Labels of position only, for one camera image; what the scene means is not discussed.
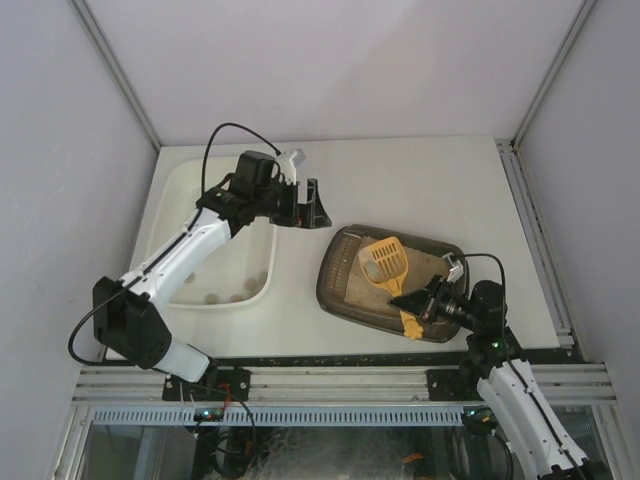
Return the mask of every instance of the white tabletop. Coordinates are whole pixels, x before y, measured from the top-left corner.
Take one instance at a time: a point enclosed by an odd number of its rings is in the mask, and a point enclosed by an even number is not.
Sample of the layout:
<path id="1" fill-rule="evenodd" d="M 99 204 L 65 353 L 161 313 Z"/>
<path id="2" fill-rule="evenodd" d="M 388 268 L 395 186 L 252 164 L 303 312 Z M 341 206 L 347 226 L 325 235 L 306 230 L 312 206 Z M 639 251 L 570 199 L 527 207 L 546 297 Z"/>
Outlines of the white tabletop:
<path id="1" fill-rule="evenodd" d="M 317 177 L 333 227 L 280 228 L 271 285 L 265 296 L 236 310 L 186 311 L 167 307 L 172 333 L 213 357 L 371 354 L 464 350 L 460 333 L 446 344 L 413 342 L 356 325 L 320 309 L 315 297 L 320 263 L 343 226 L 360 223 L 489 252 L 503 261 L 508 321 L 525 348 L 558 346 L 553 323 L 511 197 L 493 138 L 489 136 L 279 143 L 302 148 L 299 179 Z M 262 145 L 214 146 L 211 156 Z M 144 258 L 165 182 L 178 165 L 204 147 L 165 147 L 136 242 L 132 267 Z M 470 259 L 471 285 L 499 281 L 488 259 Z"/>

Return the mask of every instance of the glass panel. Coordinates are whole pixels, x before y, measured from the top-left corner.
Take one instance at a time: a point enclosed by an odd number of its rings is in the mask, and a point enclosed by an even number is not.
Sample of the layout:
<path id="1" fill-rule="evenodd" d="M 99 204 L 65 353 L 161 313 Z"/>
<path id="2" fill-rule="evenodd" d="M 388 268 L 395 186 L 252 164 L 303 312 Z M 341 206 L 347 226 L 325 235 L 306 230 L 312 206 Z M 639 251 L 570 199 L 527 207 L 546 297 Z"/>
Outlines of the glass panel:
<path id="1" fill-rule="evenodd" d="M 590 460 L 603 461 L 589 409 L 555 410 Z M 252 448 L 248 428 L 198 427 L 198 432 L 196 439 L 183 426 L 93 426 L 79 478 L 213 480 L 223 478 L 221 472 L 246 480 L 510 478 L 504 445 L 461 427 L 265 427 L 258 428 L 259 454 L 250 457 L 245 457 Z M 515 455 L 513 460 L 511 478 L 524 479 Z"/>
<path id="2" fill-rule="evenodd" d="M 190 479 L 196 439 L 182 427 L 93 425 L 82 480 Z"/>

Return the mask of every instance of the yellow litter scoop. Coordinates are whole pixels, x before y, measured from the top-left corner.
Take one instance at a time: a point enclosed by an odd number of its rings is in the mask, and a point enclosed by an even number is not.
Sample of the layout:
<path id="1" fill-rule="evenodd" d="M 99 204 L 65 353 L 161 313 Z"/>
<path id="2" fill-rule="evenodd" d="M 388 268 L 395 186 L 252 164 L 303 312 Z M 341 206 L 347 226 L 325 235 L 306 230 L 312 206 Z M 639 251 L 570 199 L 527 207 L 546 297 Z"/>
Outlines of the yellow litter scoop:
<path id="1" fill-rule="evenodd" d="M 360 268 L 374 287 L 388 291 L 391 296 L 402 295 L 402 284 L 409 273 L 409 261 L 404 247 L 396 237 L 385 238 L 358 252 Z M 400 312 L 404 336 L 411 340 L 422 338 L 424 328 L 413 315 Z"/>

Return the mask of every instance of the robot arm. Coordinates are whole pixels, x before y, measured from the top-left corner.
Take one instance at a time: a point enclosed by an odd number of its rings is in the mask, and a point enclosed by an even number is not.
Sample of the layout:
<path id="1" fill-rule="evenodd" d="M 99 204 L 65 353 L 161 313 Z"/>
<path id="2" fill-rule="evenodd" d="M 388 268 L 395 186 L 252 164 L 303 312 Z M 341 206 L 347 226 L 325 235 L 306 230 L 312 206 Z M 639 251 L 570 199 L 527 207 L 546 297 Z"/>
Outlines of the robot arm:
<path id="1" fill-rule="evenodd" d="M 451 275 L 459 261 L 445 258 Z M 503 427 L 526 478 L 544 480 L 593 479 L 587 456 L 558 420 L 533 376 L 517 339 L 506 327 L 504 287 L 483 280 L 470 298 L 458 295 L 453 284 L 435 276 L 424 288 L 396 297 L 392 306 L 427 324 L 444 317 L 472 333 L 458 371 L 461 390 L 479 393 Z"/>
<path id="2" fill-rule="evenodd" d="M 189 382 L 200 380 L 211 359 L 173 337 L 160 312 L 208 255 L 256 217 L 286 227 L 331 225 L 315 179 L 308 180 L 307 203 L 298 202 L 296 167 L 304 158 L 302 150 L 277 159 L 243 153 L 235 173 L 198 199 L 188 221 L 162 248 L 117 281 L 103 277 L 96 283 L 94 306 L 106 306 L 94 314 L 95 338 L 141 368 L 155 368 Z"/>

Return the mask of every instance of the black cable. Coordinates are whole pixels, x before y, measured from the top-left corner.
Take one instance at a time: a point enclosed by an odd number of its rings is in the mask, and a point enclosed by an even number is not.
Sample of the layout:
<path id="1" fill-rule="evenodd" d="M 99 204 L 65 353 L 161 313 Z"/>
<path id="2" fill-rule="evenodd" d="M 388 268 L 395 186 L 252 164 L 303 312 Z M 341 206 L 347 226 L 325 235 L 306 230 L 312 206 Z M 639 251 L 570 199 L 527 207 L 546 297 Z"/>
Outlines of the black cable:
<path id="1" fill-rule="evenodd" d="M 240 400 L 233 393 L 228 392 L 226 390 L 221 390 L 221 389 L 212 388 L 212 387 L 205 387 L 204 385 L 198 385 L 197 383 L 189 383 L 189 382 L 182 382 L 182 383 L 186 384 L 186 385 L 189 385 L 191 387 L 196 387 L 196 388 L 200 388 L 202 390 L 207 390 L 209 392 L 219 393 L 219 394 L 222 394 L 222 395 L 227 395 L 227 396 L 231 397 L 232 400 L 238 402 L 242 408 L 244 408 L 245 412 L 247 412 L 247 415 L 249 416 L 249 420 L 251 420 L 251 437 L 252 437 L 251 450 L 249 450 L 249 453 L 244 455 L 244 457 L 251 458 L 253 456 L 253 454 L 255 453 L 256 447 L 257 447 L 257 444 L 258 444 L 258 431 L 256 429 L 256 421 L 253 418 L 253 412 L 251 412 L 251 410 L 249 409 L 247 404 L 244 403 L 242 400 Z"/>
<path id="2" fill-rule="evenodd" d="M 204 158 L 202 159 L 202 174 L 200 176 L 200 195 L 201 196 L 204 195 L 204 192 L 206 190 L 206 188 L 205 188 L 205 179 L 206 179 L 206 176 L 207 176 L 207 160 L 209 159 L 209 150 L 211 150 L 211 145 L 213 144 L 213 139 L 216 138 L 216 135 L 218 134 L 218 132 L 220 130 L 222 130 L 224 127 L 236 127 L 236 128 L 239 128 L 240 130 L 244 130 L 245 132 L 250 133 L 254 137 L 259 138 L 264 143 L 269 145 L 273 149 L 273 151 L 276 153 L 276 155 L 282 154 L 282 152 L 273 143 L 271 143 L 269 140 L 264 138 L 259 133 L 254 132 L 250 128 L 245 127 L 244 125 L 240 125 L 239 123 L 233 123 L 233 122 L 221 123 L 220 125 L 218 125 L 216 127 L 216 129 L 211 134 L 211 137 L 209 138 L 209 143 L 207 143 L 207 148 L 204 151 Z"/>
<path id="3" fill-rule="evenodd" d="M 507 474 L 506 474 L 506 478 L 507 478 L 507 480 L 513 480 L 513 478 L 515 477 L 516 472 L 515 472 L 515 467 L 513 465 L 513 455 L 511 455 L 511 450 L 509 450 L 509 445 L 507 445 L 507 442 L 500 435 L 495 434 L 494 437 L 498 441 L 498 443 L 500 444 L 502 449 L 504 450 L 504 454 L 507 457 Z"/>
<path id="4" fill-rule="evenodd" d="M 458 457 L 458 465 L 456 466 L 456 469 L 458 470 L 458 473 L 460 474 L 460 476 L 463 477 L 463 480 L 466 480 L 467 478 L 469 478 L 466 474 L 466 469 L 464 467 L 464 458 L 462 456 L 462 439 L 464 438 L 464 434 L 467 433 L 467 429 L 466 427 L 462 427 L 462 429 L 460 430 L 460 434 L 458 435 L 458 439 L 456 440 L 456 450 L 457 450 L 457 457 Z M 509 446 L 507 445 L 507 442 L 504 441 L 504 439 L 500 436 L 500 435 L 492 435 L 497 442 L 500 444 L 500 446 L 502 447 L 502 450 L 505 454 L 506 457 L 506 461 L 507 461 L 507 466 L 506 466 L 506 473 L 505 473 L 505 478 L 507 480 L 513 480 L 514 476 L 515 476 L 515 468 L 513 465 L 513 455 L 511 455 L 511 451 L 509 450 Z"/>
<path id="5" fill-rule="evenodd" d="M 131 362 L 129 362 L 127 360 L 102 360 L 101 362 L 94 362 L 94 361 L 91 361 L 91 360 L 85 360 L 84 358 L 80 358 L 76 354 L 75 349 L 73 348 L 73 344 L 74 344 L 74 342 L 76 340 L 76 336 L 78 335 L 78 332 L 84 326 L 84 324 L 87 323 L 87 320 L 89 320 L 91 317 L 93 317 L 93 315 L 98 310 L 100 310 L 102 308 L 105 308 L 108 304 L 113 302 L 120 295 L 122 295 L 125 292 L 128 292 L 131 289 L 131 287 L 133 287 L 141 279 L 142 279 L 142 277 L 137 277 L 131 283 L 129 283 L 126 287 L 122 287 L 122 289 L 118 290 L 116 293 L 111 295 L 104 302 L 102 302 L 97 307 L 93 308 L 89 313 L 87 313 L 84 317 L 82 317 L 82 320 L 80 320 L 78 322 L 76 327 L 71 332 L 71 335 L 69 336 L 69 342 L 67 343 L 67 351 L 69 352 L 69 355 L 71 355 L 71 358 L 73 358 L 76 362 L 81 363 L 83 365 L 87 365 L 89 367 L 99 367 L 99 366 L 103 366 L 103 367 L 112 366 L 112 367 L 115 367 L 115 366 L 133 365 Z"/>
<path id="6" fill-rule="evenodd" d="M 504 266 L 502 265 L 502 262 L 500 261 L 500 259 L 498 257 L 496 257 L 495 255 L 492 255 L 490 253 L 468 253 L 468 254 L 457 255 L 456 256 L 456 258 L 470 258 L 470 257 L 491 258 L 498 264 L 498 268 L 500 269 L 500 281 L 502 283 L 502 291 L 503 291 L 503 294 L 502 294 L 502 328 L 501 328 L 502 348 L 503 348 L 503 351 L 504 351 L 504 356 L 507 359 L 506 360 L 507 364 L 509 365 L 509 368 L 511 368 L 513 373 L 516 375 L 516 377 L 518 377 L 518 380 L 520 381 L 520 383 L 522 383 L 522 386 L 523 386 L 525 392 L 529 395 L 529 397 L 531 398 L 533 403 L 538 408 L 538 411 L 540 412 L 540 415 L 542 415 L 542 418 L 543 418 L 545 424 L 549 428 L 549 431 L 551 431 L 551 435 L 553 435 L 553 438 L 556 441 L 556 443 L 558 444 L 558 448 L 560 449 L 560 451 L 567 456 L 567 459 L 571 462 L 573 467 L 577 470 L 578 474 L 580 475 L 580 478 L 582 480 L 587 480 L 586 477 L 584 476 L 584 473 L 582 473 L 582 470 L 579 468 L 578 463 L 575 461 L 575 459 L 569 453 L 569 450 L 568 449 L 567 450 L 563 450 L 563 448 L 562 448 L 562 440 L 560 439 L 560 436 L 558 435 L 558 432 L 556 432 L 555 428 L 553 428 L 553 425 L 551 424 L 551 420 L 549 420 L 549 417 L 547 416 L 546 412 L 542 408 L 542 405 L 540 405 L 540 402 L 538 401 L 536 396 L 533 394 L 533 391 L 529 390 L 529 385 L 527 384 L 527 382 L 524 379 L 524 377 L 522 376 L 522 374 L 515 367 L 515 365 L 511 361 L 511 357 L 509 356 L 509 347 L 507 345 L 507 339 L 506 339 L 506 333 L 505 333 L 505 326 L 506 326 L 506 323 L 507 323 L 507 312 L 506 312 L 507 281 L 506 281 L 506 277 L 505 277 L 505 273 L 504 273 Z"/>

